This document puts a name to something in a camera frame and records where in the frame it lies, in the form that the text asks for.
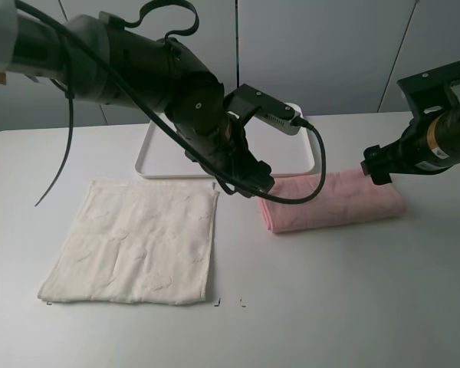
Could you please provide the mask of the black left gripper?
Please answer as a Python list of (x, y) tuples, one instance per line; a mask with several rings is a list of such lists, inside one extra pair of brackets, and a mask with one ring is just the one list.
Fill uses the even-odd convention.
[(209, 164), (200, 163), (188, 150), (185, 151), (186, 157), (214, 177), (229, 195), (239, 193), (246, 198), (262, 197), (274, 185), (271, 167), (250, 152), (244, 133), (232, 134), (227, 141), (218, 130), (206, 136), (198, 135), (194, 130), (184, 130), (183, 139)]

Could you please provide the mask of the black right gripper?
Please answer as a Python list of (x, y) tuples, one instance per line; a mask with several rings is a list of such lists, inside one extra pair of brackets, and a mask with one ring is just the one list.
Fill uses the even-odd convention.
[(401, 148), (401, 139), (384, 147), (375, 145), (366, 148), (361, 163), (363, 174), (369, 176), (375, 185), (382, 186), (392, 182), (391, 174), (406, 173)]

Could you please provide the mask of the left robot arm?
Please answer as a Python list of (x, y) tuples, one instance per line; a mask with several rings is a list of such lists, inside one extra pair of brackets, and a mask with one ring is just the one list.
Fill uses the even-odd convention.
[(0, 71), (43, 77), (68, 100), (135, 107), (226, 192), (264, 197), (270, 166), (251, 154), (225, 88), (182, 43), (106, 12), (60, 23), (23, 1), (0, 1)]

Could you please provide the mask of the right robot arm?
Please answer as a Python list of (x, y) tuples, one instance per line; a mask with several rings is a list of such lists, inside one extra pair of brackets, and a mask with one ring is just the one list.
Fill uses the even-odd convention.
[(392, 174), (433, 176), (460, 164), (460, 103), (412, 118), (398, 140), (371, 146), (363, 156), (364, 175), (379, 186), (391, 183)]

